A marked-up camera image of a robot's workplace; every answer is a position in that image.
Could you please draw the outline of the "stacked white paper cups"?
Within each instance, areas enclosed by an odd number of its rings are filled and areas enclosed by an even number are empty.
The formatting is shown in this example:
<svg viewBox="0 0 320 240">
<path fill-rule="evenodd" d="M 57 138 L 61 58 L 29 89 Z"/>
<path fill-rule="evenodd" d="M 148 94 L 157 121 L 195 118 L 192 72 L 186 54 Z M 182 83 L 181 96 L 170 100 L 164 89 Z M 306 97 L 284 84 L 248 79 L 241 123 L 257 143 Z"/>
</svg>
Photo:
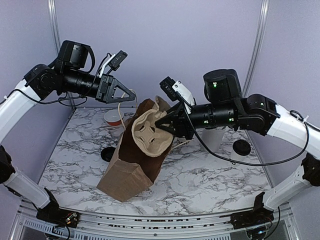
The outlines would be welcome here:
<svg viewBox="0 0 320 240">
<path fill-rule="evenodd" d="M 190 140 L 186 140 L 184 137 L 177 137 L 176 138 L 176 145 L 174 146 L 175 148 L 187 145 L 190 142 Z"/>
</svg>

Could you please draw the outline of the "aluminium frame post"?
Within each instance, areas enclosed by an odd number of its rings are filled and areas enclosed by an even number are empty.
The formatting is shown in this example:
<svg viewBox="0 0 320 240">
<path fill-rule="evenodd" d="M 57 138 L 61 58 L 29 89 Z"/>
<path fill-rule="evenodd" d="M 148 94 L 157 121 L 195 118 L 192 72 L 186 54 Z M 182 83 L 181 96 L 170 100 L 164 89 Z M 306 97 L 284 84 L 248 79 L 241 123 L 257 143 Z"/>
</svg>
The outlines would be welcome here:
<svg viewBox="0 0 320 240">
<path fill-rule="evenodd" d="M 60 38 L 55 0 L 47 0 L 47 6 L 48 6 L 49 21 L 50 21 L 50 27 L 51 27 L 51 32 L 53 36 L 55 52 L 58 54 L 61 48 L 62 42 Z"/>
<path fill-rule="evenodd" d="M 258 62 L 260 51 L 262 49 L 263 40 L 264 40 L 264 36 L 265 36 L 265 32 L 266 32 L 269 7 L 270 7 L 269 0 L 262 0 L 261 1 L 252 54 L 251 54 L 248 70 L 246 73 L 244 87 L 242 90 L 242 93 L 244 96 L 249 95 L 250 87 L 253 83 L 255 68 L 256 68 L 256 65 Z"/>
</svg>

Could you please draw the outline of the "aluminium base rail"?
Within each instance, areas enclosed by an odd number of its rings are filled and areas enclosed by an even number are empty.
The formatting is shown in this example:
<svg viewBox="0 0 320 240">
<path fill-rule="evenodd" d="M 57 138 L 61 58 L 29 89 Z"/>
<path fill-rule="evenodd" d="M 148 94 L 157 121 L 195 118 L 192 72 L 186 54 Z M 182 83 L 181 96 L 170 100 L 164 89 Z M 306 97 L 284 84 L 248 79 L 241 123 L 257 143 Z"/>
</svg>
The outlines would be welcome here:
<svg viewBox="0 0 320 240">
<path fill-rule="evenodd" d="M 133 216 L 79 211 L 76 227 L 64 228 L 40 220 L 22 200 L 10 240 L 299 240 L 288 204 L 275 211 L 273 220 L 239 226 L 236 211 L 202 215 Z"/>
</svg>

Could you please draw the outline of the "aluminium right frame post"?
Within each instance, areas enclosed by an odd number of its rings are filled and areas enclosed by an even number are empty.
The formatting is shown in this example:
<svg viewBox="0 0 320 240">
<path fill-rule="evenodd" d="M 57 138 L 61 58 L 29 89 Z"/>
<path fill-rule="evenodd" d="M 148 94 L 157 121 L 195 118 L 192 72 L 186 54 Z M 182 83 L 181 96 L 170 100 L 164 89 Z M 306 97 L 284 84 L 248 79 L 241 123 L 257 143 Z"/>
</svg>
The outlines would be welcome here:
<svg viewBox="0 0 320 240">
<path fill-rule="evenodd" d="M 258 62 L 260 51 L 262 49 L 263 40 L 264 40 L 264 36 L 265 36 L 265 32 L 266 32 L 269 7 L 270 7 L 269 0 L 262 0 L 261 1 L 252 54 L 251 54 L 248 70 L 246 73 L 244 87 L 242 90 L 242 93 L 244 96 L 249 95 L 250 87 L 253 83 L 255 68 L 256 68 L 256 65 Z"/>
</svg>

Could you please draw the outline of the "aluminium left frame post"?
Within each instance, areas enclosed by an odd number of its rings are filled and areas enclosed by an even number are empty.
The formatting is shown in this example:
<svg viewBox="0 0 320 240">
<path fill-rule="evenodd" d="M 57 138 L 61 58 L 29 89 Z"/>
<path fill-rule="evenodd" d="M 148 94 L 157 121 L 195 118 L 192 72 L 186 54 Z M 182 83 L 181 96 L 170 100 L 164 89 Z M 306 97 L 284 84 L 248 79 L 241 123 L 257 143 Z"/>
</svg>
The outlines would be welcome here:
<svg viewBox="0 0 320 240">
<path fill-rule="evenodd" d="M 51 32 L 53 36 L 55 52 L 58 54 L 61 48 L 62 42 L 60 38 L 55 0 L 47 0 L 47 6 L 48 6 L 49 21 L 50 21 L 50 27 L 51 27 Z"/>
</svg>

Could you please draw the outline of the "brown paper bag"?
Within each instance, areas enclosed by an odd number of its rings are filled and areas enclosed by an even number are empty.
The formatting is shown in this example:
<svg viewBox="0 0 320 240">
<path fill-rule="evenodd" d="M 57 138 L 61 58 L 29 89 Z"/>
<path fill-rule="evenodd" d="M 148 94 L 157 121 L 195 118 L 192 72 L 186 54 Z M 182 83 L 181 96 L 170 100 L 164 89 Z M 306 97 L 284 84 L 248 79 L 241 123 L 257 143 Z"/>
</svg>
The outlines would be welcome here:
<svg viewBox="0 0 320 240">
<path fill-rule="evenodd" d="M 133 117 L 127 120 L 108 167 L 96 186 L 117 201 L 126 202 L 151 187 L 172 149 L 173 141 L 160 156 L 150 157 L 135 144 L 131 132 L 133 122 L 150 109 L 167 113 L 170 105 L 160 96 L 156 96 L 154 100 L 145 99 L 138 106 Z"/>
</svg>

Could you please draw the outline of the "white ribbed cup holder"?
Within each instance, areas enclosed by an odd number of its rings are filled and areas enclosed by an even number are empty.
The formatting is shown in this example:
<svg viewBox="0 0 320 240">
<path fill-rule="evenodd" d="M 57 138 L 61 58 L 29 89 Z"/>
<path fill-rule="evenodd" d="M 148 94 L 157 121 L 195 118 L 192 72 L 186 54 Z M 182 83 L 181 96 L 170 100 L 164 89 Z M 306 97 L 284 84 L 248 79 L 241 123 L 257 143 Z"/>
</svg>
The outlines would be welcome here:
<svg viewBox="0 0 320 240">
<path fill-rule="evenodd" d="M 201 139 L 211 152 L 218 151 L 225 134 L 226 127 L 204 128 L 202 130 Z"/>
</svg>

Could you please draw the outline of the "white paper coffee cup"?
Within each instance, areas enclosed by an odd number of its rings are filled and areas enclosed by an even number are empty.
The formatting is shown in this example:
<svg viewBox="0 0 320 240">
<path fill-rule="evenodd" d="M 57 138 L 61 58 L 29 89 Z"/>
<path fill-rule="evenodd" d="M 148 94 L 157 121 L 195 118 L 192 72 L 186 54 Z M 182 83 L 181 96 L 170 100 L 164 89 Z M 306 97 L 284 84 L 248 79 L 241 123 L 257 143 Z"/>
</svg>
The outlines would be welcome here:
<svg viewBox="0 0 320 240">
<path fill-rule="evenodd" d="M 230 160 L 231 160 L 231 165 L 233 167 L 239 166 L 240 164 L 237 162 L 243 162 L 245 160 L 246 156 L 240 155 L 236 152 L 232 152 L 230 154 Z"/>
</svg>

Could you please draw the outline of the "black plastic cup lid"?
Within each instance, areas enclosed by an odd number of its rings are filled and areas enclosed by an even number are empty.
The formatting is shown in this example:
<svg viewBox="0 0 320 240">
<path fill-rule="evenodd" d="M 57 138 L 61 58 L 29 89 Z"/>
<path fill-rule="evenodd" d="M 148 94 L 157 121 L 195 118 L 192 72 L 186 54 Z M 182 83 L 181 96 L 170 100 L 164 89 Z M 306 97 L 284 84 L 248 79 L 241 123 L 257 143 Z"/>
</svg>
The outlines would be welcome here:
<svg viewBox="0 0 320 240">
<path fill-rule="evenodd" d="M 239 155 L 247 156 L 251 152 L 251 145 L 246 140 L 240 139 L 233 143 L 232 149 Z"/>
</svg>

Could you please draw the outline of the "red white paper cup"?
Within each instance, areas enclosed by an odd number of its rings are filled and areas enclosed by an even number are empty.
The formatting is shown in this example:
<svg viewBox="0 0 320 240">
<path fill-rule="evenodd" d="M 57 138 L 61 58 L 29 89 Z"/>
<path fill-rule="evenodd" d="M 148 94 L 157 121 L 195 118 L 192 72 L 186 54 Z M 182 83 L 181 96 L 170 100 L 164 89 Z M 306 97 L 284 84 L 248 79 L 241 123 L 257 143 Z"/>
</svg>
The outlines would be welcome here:
<svg viewBox="0 0 320 240">
<path fill-rule="evenodd" d="M 122 124 L 123 117 L 124 113 L 121 110 L 112 109 L 108 110 L 104 114 L 103 119 L 106 121 L 108 125 L 116 127 Z"/>
</svg>

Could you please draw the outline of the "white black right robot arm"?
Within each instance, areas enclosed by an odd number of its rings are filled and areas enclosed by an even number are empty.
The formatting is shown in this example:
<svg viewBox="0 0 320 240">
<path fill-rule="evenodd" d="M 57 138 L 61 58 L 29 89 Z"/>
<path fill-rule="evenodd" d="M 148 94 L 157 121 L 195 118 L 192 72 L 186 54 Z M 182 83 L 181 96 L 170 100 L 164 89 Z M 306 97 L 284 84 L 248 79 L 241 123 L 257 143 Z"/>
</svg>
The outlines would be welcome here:
<svg viewBox="0 0 320 240">
<path fill-rule="evenodd" d="M 320 130 L 295 110 L 287 110 L 261 94 L 243 97 L 237 72 L 218 69 L 206 73 L 206 104 L 198 105 L 192 93 L 180 82 L 165 78 L 161 89 L 175 103 L 168 114 L 155 122 L 158 129 L 177 138 L 191 140 L 197 129 L 230 127 L 284 140 L 301 148 L 301 165 L 285 180 L 255 197 L 251 210 L 234 213 L 235 229 L 267 223 L 283 203 L 310 187 L 320 184 Z"/>
</svg>

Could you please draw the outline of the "black lid stack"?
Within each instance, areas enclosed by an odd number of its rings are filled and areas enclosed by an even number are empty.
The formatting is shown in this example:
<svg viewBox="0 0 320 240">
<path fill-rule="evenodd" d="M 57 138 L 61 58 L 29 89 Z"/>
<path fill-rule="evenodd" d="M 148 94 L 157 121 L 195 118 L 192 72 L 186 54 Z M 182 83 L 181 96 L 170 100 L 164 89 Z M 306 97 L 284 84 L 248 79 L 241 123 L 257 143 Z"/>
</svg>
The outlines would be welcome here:
<svg viewBox="0 0 320 240">
<path fill-rule="evenodd" d="M 106 147 L 104 148 L 101 152 L 100 152 L 100 157 L 102 160 L 104 160 L 105 162 L 110 162 L 113 154 L 115 152 L 116 148 L 115 147 Z"/>
</svg>

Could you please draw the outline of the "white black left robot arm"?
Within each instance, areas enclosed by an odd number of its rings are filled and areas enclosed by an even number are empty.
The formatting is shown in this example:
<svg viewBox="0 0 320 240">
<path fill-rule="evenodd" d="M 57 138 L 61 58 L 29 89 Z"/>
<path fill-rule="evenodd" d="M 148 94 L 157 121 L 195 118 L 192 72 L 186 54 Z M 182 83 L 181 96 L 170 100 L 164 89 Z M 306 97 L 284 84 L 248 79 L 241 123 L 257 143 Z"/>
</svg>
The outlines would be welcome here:
<svg viewBox="0 0 320 240">
<path fill-rule="evenodd" d="M 52 40 L 6 39 L 0 42 L 0 94 L 7 95 L 19 78 L 57 56 Z M 31 109 L 11 130 L 3 145 L 17 168 L 38 181 L 63 132 L 71 109 L 59 103 Z"/>
</svg>

